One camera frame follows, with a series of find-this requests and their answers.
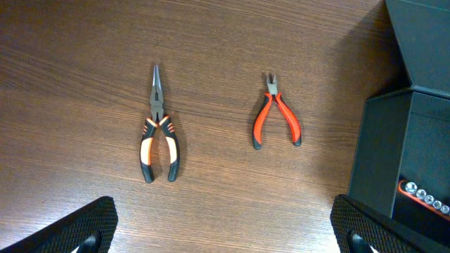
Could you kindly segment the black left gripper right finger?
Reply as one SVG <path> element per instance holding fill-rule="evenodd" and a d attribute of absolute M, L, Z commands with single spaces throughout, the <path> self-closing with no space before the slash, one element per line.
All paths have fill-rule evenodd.
<path fill-rule="evenodd" d="M 348 195 L 336 195 L 330 222 L 341 252 L 426 253 L 449 248 L 371 209 Z"/>

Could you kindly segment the orange socket rail set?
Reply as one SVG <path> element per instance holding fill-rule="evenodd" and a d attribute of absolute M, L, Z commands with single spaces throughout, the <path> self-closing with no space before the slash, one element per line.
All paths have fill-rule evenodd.
<path fill-rule="evenodd" d="M 400 180 L 397 184 L 397 192 L 440 218 L 449 221 L 449 205 L 428 194 L 413 181 Z"/>

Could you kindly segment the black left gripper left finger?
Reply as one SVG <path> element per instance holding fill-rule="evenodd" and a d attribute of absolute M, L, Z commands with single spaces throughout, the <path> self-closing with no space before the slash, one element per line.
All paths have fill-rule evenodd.
<path fill-rule="evenodd" d="M 1 251 L 106 253 L 117 224 L 114 200 L 103 196 Z"/>

